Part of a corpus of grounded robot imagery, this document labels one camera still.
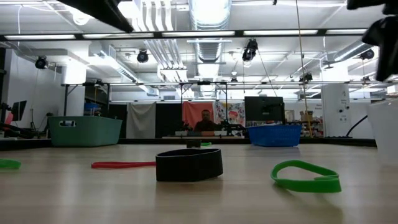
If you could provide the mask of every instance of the white curtain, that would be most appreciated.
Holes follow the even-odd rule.
[[[156,103],[129,103],[127,105],[126,137],[129,139],[155,138],[155,121]]]

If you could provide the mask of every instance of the orange curtain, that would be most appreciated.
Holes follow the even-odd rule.
[[[210,118],[213,121],[213,104],[212,103],[190,103],[184,102],[182,104],[182,120],[195,127],[197,122],[201,121],[201,112],[203,110],[210,111]]]

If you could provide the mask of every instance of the man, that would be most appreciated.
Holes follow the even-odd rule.
[[[201,121],[197,122],[194,131],[214,131],[216,124],[210,119],[210,111],[203,110],[201,112]]]

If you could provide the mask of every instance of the cardboard box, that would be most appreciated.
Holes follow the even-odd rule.
[[[313,121],[313,111],[308,111],[308,115],[306,111],[300,111],[301,121]]]

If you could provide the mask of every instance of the black rubber band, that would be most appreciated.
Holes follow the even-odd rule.
[[[157,181],[194,182],[221,174],[221,149],[179,149],[156,156]]]

